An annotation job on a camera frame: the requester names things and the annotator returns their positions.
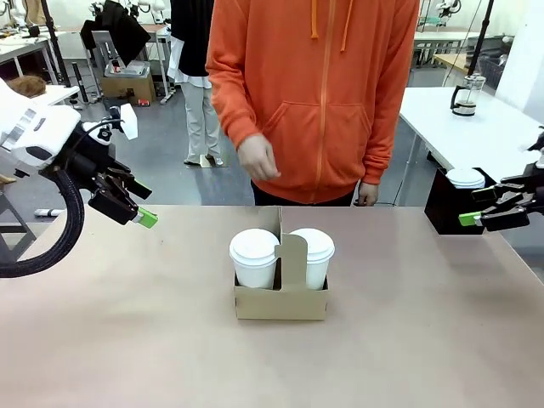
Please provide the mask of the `stack of white lids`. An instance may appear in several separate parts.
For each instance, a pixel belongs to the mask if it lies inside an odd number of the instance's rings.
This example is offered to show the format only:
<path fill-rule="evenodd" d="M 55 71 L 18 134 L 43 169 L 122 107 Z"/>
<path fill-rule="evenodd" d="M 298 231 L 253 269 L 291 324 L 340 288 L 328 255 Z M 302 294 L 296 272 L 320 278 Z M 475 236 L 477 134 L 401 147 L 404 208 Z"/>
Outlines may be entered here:
<path fill-rule="evenodd" d="M 474 168 L 453 168 L 445 176 L 457 189 L 477 190 L 485 187 L 485 176 Z"/>

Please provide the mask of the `brown cardboard cup carrier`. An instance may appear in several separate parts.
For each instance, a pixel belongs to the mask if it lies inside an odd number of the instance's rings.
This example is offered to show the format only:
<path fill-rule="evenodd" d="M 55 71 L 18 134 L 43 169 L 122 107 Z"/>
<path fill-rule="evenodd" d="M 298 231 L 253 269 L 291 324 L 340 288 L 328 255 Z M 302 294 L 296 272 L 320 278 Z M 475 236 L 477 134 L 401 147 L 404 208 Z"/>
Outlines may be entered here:
<path fill-rule="evenodd" d="M 305 239 L 285 232 L 279 207 L 254 207 L 258 226 L 273 233 L 280 245 L 271 289 L 240 286 L 234 277 L 235 312 L 239 320 L 324 320 L 329 300 L 326 280 L 320 291 L 306 287 L 308 247 Z"/>

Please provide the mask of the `short black post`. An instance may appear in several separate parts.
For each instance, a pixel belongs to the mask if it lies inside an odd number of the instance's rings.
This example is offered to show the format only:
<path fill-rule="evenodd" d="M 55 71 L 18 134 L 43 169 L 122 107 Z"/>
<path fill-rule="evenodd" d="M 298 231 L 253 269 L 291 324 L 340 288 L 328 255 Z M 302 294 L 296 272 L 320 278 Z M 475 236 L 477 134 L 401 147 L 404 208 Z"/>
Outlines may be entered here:
<path fill-rule="evenodd" d="M 79 90 L 80 90 L 80 95 L 82 97 L 82 102 L 85 105 L 88 105 L 89 104 L 89 98 L 88 98 L 88 94 L 87 94 L 86 88 L 85 88 L 84 83 L 83 83 L 83 79 L 82 79 L 82 75 L 81 75 L 81 72 L 79 70 L 79 67 L 78 67 L 76 62 L 72 62 L 71 65 L 72 65 L 72 70 L 74 72 L 74 76 L 75 76 L 75 79 L 76 79 L 76 82 L 77 82 L 77 86 L 79 87 Z"/>

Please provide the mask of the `black tripod pole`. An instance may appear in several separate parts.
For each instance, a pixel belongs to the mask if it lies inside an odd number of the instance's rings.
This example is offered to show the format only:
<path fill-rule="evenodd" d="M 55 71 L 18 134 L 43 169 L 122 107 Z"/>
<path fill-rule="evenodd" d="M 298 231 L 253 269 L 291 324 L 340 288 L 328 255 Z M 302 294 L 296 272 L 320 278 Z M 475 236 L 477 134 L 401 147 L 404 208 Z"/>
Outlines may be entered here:
<path fill-rule="evenodd" d="M 49 12 L 47 0 L 40 0 L 40 3 L 42 5 L 42 11 L 45 17 L 45 24 L 46 24 L 46 27 L 48 28 L 49 41 L 51 42 L 52 53 L 54 55 L 54 62 L 58 71 L 58 78 L 62 84 L 64 84 L 66 87 L 69 88 L 71 86 L 71 82 L 70 82 L 70 78 L 68 76 L 67 70 L 65 68 L 65 63 L 63 61 L 63 57 L 60 51 L 60 46 L 59 46 L 59 41 L 56 35 L 54 21 Z"/>

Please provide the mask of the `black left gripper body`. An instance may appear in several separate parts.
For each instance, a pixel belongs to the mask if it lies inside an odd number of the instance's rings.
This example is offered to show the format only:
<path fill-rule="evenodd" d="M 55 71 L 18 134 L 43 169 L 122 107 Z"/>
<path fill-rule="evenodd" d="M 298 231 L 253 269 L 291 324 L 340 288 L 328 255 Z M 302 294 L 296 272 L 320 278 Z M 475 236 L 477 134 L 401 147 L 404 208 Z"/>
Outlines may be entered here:
<path fill-rule="evenodd" d="M 63 169 L 79 189 L 96 190 L 96 181 L 128 174 L 116 159 L 111 126 L 76 126 L 54 165 Z"/>

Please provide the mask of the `person in black top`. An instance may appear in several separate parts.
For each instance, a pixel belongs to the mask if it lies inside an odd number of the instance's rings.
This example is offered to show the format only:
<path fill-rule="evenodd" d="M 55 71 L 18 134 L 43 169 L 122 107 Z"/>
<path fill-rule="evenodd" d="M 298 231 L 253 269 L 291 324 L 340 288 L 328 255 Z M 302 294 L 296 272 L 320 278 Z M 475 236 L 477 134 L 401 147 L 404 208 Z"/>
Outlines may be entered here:
<path fill-rule="evenodd" d="M 167 74 L 184 96 L 188 153 L 184 164 L 198 166 L 205 156 L 224 164 L 219 149 L 218 116 L 212 106 L 212 84 L 206 70 L 213 0 L 170 0 L 171 56 Z"/>

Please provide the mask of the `person in orange hoodie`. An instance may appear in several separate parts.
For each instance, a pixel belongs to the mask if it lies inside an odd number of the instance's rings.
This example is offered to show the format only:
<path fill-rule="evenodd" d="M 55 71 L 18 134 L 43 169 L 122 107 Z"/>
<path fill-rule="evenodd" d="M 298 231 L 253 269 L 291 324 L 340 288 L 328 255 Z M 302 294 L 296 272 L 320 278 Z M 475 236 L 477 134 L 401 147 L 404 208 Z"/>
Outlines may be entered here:
<path fill-rule="evenodd" d="M 280 177 L 259 206 L 358 205 L 380 92 L 406 88 L 420 0 L 216 0 L 208 51 L 240 55 Z"/>

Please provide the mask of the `glass french press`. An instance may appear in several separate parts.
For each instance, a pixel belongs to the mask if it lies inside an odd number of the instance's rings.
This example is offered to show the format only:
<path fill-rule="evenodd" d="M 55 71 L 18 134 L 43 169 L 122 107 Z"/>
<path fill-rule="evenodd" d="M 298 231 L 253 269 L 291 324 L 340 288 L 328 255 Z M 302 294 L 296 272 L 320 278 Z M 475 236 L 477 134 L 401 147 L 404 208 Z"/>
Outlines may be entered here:
<path fill-rule="evenodd" d="M 456 116 L 474 116 L 479 96 L 486 78 L 481 75 L 469 75 L 463 78 L 461 85 L 456 85 L 450 99 L 450 110 Z"/>

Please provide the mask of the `white side table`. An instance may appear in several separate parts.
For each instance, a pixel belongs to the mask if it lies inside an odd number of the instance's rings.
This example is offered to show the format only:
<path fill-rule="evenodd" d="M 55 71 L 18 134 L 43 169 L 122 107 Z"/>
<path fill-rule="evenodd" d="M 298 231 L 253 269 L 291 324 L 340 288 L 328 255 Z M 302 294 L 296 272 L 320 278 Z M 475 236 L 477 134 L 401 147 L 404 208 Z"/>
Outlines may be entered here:
<path fill-rule="evenodd" d="M 35 97 L 33 100 L 40 105 L 57 105 L 66 99 L 77 96 L 79 87 L 64 87 L 61 85 L 47 85 L 45 93 Z"/>

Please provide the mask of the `brown cardboard box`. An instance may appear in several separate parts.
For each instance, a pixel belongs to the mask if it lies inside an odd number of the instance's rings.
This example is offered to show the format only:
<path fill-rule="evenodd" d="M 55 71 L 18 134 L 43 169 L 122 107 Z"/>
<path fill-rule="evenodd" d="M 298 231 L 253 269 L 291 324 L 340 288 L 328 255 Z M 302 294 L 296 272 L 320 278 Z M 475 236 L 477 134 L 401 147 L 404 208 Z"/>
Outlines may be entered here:
<path fill-rule="evenodd" d="M 132 105 L 140 100 L 154 102 L 156 91 L 151 75 L 146 77 L 107 77 L 100 79 L 102 93 L 107 98 L 127 99 Z"/>

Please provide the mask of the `grey metal stand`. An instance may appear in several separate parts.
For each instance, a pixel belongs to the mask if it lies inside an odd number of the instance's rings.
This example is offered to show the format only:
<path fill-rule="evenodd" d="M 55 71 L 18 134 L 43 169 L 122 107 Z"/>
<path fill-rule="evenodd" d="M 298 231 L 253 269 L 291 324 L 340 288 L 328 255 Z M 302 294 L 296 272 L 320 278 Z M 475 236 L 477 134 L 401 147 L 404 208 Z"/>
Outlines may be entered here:
<path fill-rule="evenodd" d="M 16 222 L 0 221 L 0 263 L 14 263 L 36 240 L 36 236 L 0 189 L 0 218 L 5 213 L 10 213 Z"/>

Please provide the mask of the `person's left forearm orange sleeve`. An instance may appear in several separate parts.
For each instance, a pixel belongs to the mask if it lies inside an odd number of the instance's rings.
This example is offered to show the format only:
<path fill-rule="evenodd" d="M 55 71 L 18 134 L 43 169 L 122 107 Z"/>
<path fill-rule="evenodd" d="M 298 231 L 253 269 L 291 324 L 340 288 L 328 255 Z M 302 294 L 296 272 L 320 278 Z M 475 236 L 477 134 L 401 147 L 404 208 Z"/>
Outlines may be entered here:
<path fill-rule="evenodd" d="M 388 168 L 404 94 L 405 88 L 377 94 L 371 135 L 363 157 L 365 175 L 361 181 L 365 184 L 379 185 Z"/>

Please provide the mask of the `brown furry object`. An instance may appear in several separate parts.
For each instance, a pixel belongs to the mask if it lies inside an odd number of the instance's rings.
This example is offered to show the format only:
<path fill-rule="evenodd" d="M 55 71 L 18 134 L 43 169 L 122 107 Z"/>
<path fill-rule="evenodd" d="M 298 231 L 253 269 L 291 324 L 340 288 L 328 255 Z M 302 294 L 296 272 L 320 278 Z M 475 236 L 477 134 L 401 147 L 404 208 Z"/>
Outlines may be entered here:
<path fill-rule="evenodd" d="M 39 76 L 20 76 L 7 81 L 7 85 L 17 94 L 35 98 L 46 93 L 46 82 Z"/>

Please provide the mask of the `white plastic cup lid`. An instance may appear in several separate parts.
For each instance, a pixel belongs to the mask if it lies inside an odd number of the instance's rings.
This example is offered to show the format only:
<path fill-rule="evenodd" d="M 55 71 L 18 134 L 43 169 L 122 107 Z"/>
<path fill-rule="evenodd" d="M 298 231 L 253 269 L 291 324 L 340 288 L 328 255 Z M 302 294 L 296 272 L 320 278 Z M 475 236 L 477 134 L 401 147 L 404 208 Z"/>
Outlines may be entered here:
<path fill-rule="evenodd" d="M 333 239 L 319 229 L 302 228 L 291 232 L 291 235 L 299 236 L 306 240 L 309 264 L 321 263 L 329 260 L 335 252 Z"/>
<path fill-rule="evenodd" d="M 229 244 L 229 255 L 238 264 L 261 267 L 276 260 L 278 238 L 266 229 L 245 229 L 236 234 Z"/>

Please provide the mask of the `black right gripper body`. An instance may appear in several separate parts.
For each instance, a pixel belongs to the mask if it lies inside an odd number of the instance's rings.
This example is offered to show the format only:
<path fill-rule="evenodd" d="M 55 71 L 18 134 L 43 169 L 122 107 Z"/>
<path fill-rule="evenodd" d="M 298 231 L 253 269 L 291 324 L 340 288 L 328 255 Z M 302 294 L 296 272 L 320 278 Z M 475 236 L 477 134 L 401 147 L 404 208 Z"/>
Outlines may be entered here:
<path fill-rule="evenodd" d="M 527 177 L 525 187 L 526 193 L 532 196 L 535 206 L 544 208 L 544 168 L 536 164 L 528 164 L 524 170 Z"/>

